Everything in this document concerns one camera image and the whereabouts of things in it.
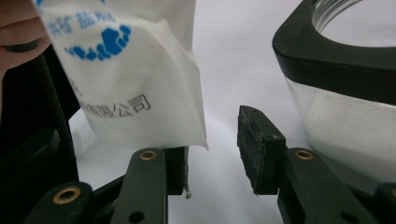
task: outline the hand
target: hand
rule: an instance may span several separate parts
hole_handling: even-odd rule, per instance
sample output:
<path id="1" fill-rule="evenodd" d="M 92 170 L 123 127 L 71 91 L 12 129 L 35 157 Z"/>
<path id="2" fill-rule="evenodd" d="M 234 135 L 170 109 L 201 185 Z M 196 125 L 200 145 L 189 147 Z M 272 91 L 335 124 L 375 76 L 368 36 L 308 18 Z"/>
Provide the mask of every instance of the hand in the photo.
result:
<path id="1" fill-rule="evenodd" d="M 37 40 L 27 52 L 10 52 L 4 46 Z M 30 0 L 0 0 L 0 80 L 9 68 L 37 57 L 50 45 L 44 26 Z"/>

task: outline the transparent container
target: transparent container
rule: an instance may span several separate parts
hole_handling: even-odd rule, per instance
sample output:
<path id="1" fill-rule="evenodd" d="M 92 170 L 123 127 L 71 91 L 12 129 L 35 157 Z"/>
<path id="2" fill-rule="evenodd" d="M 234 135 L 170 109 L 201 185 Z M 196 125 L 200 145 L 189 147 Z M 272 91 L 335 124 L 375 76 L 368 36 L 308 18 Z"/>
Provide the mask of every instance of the transparent container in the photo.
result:
<path id="1" fill-rule="evenodd" d="M 396 181 L 395 105 L 287 82 L 315 149 L 373 179 Z"/>
<path id="2" fill-rule="evenodd" d="M 394 10 L 389 0 L 304 0 L 273 41 L 310 144 L 379 182 L 396 182 Z"/>

